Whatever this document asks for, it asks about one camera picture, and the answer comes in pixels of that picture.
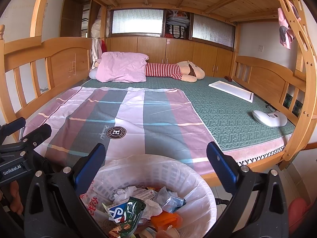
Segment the pink pillow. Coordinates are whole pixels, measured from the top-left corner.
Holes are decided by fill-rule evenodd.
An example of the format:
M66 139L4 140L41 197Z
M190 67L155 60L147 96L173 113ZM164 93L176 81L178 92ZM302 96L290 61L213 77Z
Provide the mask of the pink pillow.
M101 56L96 79L100 82L145 82L148 58L139 53L105 52Z

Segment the garbage bag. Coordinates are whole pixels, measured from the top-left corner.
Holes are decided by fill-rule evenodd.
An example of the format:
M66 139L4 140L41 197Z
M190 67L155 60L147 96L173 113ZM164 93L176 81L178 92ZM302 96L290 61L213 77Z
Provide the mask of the garbage bag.
M186 200L178 211L183 225L181 238L200 238L217 218L215 197L206 181L189 166L159 155L133 155L106 162L96 174L86 194L80 196L99 226L106 230L111 224L102 202L111 205L114 190L128 186L164 187Z

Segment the screw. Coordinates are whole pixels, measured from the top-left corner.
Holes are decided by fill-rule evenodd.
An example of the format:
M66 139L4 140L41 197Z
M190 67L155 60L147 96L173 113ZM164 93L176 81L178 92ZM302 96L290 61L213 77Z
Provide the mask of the screw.
M66 166L66 167L63 169L63 172L64 172L65 174L68 174L68 173L70 173L71 170L72 170L72 168L70 168L69 166Z
M35 173L35 176L36 177L40 177L42 175L42 171L37 171L36 173Z
M248 166L246 166L246 165L241 166L241 171L247 173L249 170L250 170L250 168Z
M271 170L271 174L272 174L273 176L277 176L277 175L278 175L278 172L277 172L275 169L272 169L272 170Z

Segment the bed rail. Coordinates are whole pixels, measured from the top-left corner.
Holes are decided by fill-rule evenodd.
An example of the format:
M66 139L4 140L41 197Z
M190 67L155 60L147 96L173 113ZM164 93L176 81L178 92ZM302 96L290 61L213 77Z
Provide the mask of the bed rail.
M306 82L296 77L290 69L260 58L237 56L236 63L232 79L263 98L297 125L298 116L292 111L299 91L306 91ZM286 108L283 103L289 84L295 87L295 91L290 107Z
M41 42L41 36L5 43L4 25L0 25L0 107L6 122L28 118L45 103L82 79L90 70L90 38L59 37ZM31 69L35 99L26 103L21 82L20 66L45 59L49 90L39 93L36 67ZM21 109L14 112L8 92L6 72L13 70Z

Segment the stuffed animal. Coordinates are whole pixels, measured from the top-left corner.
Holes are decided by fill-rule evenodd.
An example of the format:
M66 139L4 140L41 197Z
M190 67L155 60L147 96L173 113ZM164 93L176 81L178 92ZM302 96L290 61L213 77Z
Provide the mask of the stuffed animal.
M205 77L205 72L189 61L176 64L147 63L145 67L147 77L171 77L185 82L196 82Z

